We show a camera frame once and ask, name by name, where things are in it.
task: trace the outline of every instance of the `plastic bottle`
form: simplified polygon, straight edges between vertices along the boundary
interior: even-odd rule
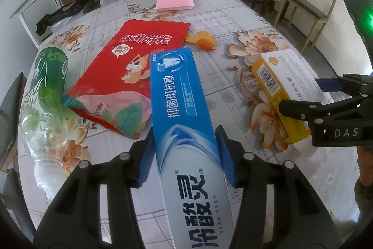
[[[68,142],[62,96],[68,58],[59,47],[43,49],[38,55],[22,112],[22,140],[34,159],[38,187],[53,200],[67,176],[61,156]]]

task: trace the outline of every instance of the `red packaging bag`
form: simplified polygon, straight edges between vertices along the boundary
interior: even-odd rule
[[[129,20],[64,97],[64,105],[138,139],[151,113],[150,54],[182,46],[190,24]]]

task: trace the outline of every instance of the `floral tablecloth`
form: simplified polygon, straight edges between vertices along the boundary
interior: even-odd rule
[[[320,148],[313,157],[307,159],[293,146],[288,146],[286,134],[282,132],[280,137],[276,137],[276,114],[250,71],[250,66],[258,54],[292,48],[310,72],[317,77],[301,54],[266,20],[239,0],[193,0],[195,3],[193,9],[169,12],[158,12],[154,9],[156,1],[120,0],[84,15],[46,40],[41,48],[58,44],[68,54],[69,69],[65,90],[76,84],[92,60],[126,21],[143,19],[190,23],[191,33],[205,30],[211,33],[217,42],[216,50],[210,52],[203,51],[193,44],[184,44],[192,48],[213,127],[223,125],[231,139],[240,141],[247,151],[257,154],[266,161],[273,163],[294,161],[305,176],[310,178],[316,190],[320,190],[319,195],[327,207],[333,209],[336,217],[351,218],[351,214],[357,209],[353,200],[349,200],[343,206],[333,207],[333,200],[325,196],[328,189],[332,189],[332,184],[338,181],[338,177],[333,176],[333,172],[336,171],[330,173],[328,168],[321,167],[325,172],[320,176],[315,175],[318,167],[328,161],[327,155],[332,149]],[[31,70],[25,95],[30,89],[33,74],[34,71]],[[266,127],[257,123],[264,119],[270,122]],[[149,121],[140,139],[145,138],[151,124],[152,122]],[[128,151],[134,142],[74,115],[69,117],[68,127],[69,147],[66,153],[60,156],[66,176],[80,160],[87,159],[92,164],[106,162],[119,153]],[[32,220],[38,227],[50,202],[46,199],[44,191],[36,185],[33,160],[21,138],[18,143],[22,189]],[[339,163],[343,164],[348,160],[351,162],[348,165],[352,166],[356,153],[353,150],[346,151],[349,155],[347,158],[344,156],[343,160],[339,159]],[[339,180],[338,185],[333,185],[333,191],[338,192],[339,188],[344,189],[350,187],[352,182],[355,183],[358,172],[354,174],[351,176],[350,173],[350,176],[345,176],[344,180]],[[334,181],[329,180],[329,185],[324,186],[323,180],[328,176],[331,180],[334,178]],[[242,191],[229,187],[229,194],[236,219]],[[132,195],[146,248],[172,248],[155,162],[150,170],[148,181],[141,189],[134,189]],[[100,204],[102,235],[103,239],[109,242],[107,198],[104,186],[101,187]]]

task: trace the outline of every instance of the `cartoon squirrel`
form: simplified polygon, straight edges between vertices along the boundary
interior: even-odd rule
[[[128,64],[126,75],[123,76],[121,79],[128,84],[135,84],[141,79],[146,79],[150,77],[150,70],[146,70],[142,75],[141,71],[145,69],[146,65],[148,64],[148,57],[149,54],[144,56],[140,56],[140,54],[136,55],[136,57]]]

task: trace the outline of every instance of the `orange circle logo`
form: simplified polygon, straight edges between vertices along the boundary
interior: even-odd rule
[[[269,62],[273,65],[278,65],[279,61],[277,60],[277,58],[273,57],[273,56],[270,56],[268,58]]]

